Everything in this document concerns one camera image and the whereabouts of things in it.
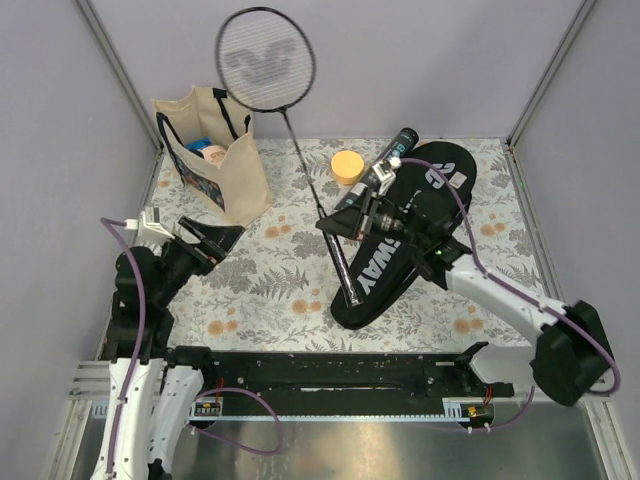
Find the black shuttlecock tube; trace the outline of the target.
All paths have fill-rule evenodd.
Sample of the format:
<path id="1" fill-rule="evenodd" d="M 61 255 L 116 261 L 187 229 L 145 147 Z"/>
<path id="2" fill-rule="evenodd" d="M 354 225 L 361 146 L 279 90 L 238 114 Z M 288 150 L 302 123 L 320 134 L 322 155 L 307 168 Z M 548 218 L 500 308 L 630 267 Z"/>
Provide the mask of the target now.
<path id="1" fill-rule="evenodd" d="M 395 180 L 396 171 L 400 168 L 400 159 L 416 146 L 418 140 L 419 136 L 412 128 L 401 129 L 356 184 L 336 204 L 334 210 L 339 211 L 361 204 L 366 193 L 378 192 L 380 189 L 386 192 Z"/>

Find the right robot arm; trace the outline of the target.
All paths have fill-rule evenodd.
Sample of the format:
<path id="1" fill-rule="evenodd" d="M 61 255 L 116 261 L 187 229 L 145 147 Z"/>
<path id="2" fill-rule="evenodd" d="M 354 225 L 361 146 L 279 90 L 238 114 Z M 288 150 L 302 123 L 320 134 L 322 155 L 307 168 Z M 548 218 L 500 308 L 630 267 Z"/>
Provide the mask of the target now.
<path id="1" fill-rule="evenodd" d="M 455 383 L 475 396 L 490 384 L 511 383 L 539 388 L 562 406 L 596 395 L 596 384 L 612 373 L 609 396 L 620 387 L 621 374 L 598 312 L 578 301 L 567 305 L 525 289 L 484 267 L 476 251 L 449 232 L 446 204 L 422 192 L 405 209 L 377 194 L 317 221 L 324 233 L 362 241 L 370 237 L 398 240 L 409 246 L 412 262 L 425 280 L 461 295 L 500 318 L 527 343 L 519 347 L 481 345 L 455 371 Z"/>

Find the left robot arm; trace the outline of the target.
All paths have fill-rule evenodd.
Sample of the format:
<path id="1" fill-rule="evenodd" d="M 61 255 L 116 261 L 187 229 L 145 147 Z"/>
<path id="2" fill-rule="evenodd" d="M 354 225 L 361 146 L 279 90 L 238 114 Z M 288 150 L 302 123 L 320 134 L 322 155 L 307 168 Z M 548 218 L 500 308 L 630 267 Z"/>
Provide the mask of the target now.
<path id="1" fill-rule="evenodd" d="M 168 345 L 170 303 L 194 276 L 227 258 L 245 229 L 181 217 L 195 237 L 169 232 L 156 208 L 136 219 L 102 219 L 120 244 L 115 291 L 101 360 L 108 364 L 109 400 L 95 479 L 168 479 L 196 395 L 216 386 L 206 347 Z"/>

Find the black badminton racket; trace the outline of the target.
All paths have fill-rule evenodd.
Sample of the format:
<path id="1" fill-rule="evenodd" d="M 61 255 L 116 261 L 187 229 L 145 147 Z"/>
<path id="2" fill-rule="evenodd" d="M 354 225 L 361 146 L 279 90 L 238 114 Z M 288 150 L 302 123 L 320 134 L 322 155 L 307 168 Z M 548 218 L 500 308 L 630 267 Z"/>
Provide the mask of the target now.
<path id="1" fill-rule="evenodd" d="M 215 63 L 224 88 L 235 101 L 255 113 L 283 117 L 318 218 L 326 218 L 288 116 L 308 95 L 316 78 L 316 57 L 303 29 L 272 7 L 241 9 L 217 33 Z"/>

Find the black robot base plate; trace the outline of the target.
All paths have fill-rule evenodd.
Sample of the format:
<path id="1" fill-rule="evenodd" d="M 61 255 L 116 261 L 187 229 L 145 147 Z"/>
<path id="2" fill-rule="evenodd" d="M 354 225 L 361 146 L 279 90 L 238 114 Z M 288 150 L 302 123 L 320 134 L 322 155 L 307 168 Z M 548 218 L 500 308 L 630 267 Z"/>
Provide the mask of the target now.
<path id="1" fill-rule="evenodd" d="M 446 400 L 511 398 L 508 383 L 487 384 L 466 353 L 234 352 L 179 346 L 169 366 L 202 372 L 225 420 L 444 416 Z"/>

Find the black racket cover bag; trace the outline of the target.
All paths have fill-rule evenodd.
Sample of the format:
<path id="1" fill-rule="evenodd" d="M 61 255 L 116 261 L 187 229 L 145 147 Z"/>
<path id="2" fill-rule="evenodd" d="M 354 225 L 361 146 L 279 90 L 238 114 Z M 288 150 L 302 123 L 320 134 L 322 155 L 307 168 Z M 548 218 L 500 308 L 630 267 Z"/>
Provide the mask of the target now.
<path id="1" fill-rule="evenodd" d="M 450 142 L 433 141 L 413 149 L 411 158 L 426 161 L 440 170 L 468 208 L 477 177 L 476 161 L 465 148 Z M 386 198 L 396 207 L 408 209 L 421 192 L 443 201 L 454 232 L 462 222 L 459 207 L 442 179 L 433 170 L 417 164 L 405 164 L 396 174 Z M 418 277 L 412 263 L 413 249 L 399 241 L 369 237 L 364 240 L 350 264 L 352 277 L 362 289 L 361 303 L 351 307 L 341 292 L 330 306 L 333 319 L 349 330 L 361 329 L 382 315 Z"/>

